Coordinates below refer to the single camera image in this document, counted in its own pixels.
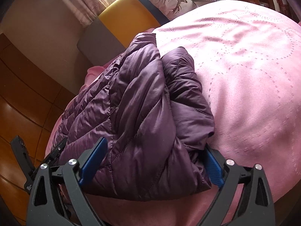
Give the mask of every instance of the beige wall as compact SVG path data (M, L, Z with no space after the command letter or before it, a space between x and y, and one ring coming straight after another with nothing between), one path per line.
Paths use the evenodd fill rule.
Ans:
M42 71L78 93L92 65L76 47L83 27L61 0L15 0L0 31Z

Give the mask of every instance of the blue gripper pad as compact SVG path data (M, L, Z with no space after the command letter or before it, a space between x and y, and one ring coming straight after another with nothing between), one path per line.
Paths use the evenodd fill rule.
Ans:
M222 188L225 183L223 180L222 168L219 166L219 163L216 161L209 149L205 148L204 152L205 155L203 163L205 165L206 173L213 184L217 185L219 188Z
M93 152L83 165L80 173L79 185L89 183L95 176L99 165L106 156L108 151L108 142L105 138L101 138L97 142L97 146L93 147Z

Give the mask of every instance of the silver bolt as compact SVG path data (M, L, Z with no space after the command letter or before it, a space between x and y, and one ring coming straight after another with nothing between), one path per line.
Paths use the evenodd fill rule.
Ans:
M47 167L48 167L48 165L46 163L44 163L40 166L41 169L46 169Z
M235 162L231 159L228 159L226 160L226 163L229 165L229 166L233 166L235 164Z
M75 165L77 163L76 159L71 159L68 161L69 165Z
M255 165L255 168L256 168L257 170L261 170L261 169L262 169L262 165L256 164L256 165Z

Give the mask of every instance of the pink bedsheet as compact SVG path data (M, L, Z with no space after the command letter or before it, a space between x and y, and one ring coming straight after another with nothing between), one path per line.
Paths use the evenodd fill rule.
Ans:
M240 165L263 165L274 201L301 179L301 27L273 10L226 0L154 30L161 55L184 46L216 121L210 140ZM87 195L114 226L195 226L217 188L174 201ZM238 194L225 221L238 202Z

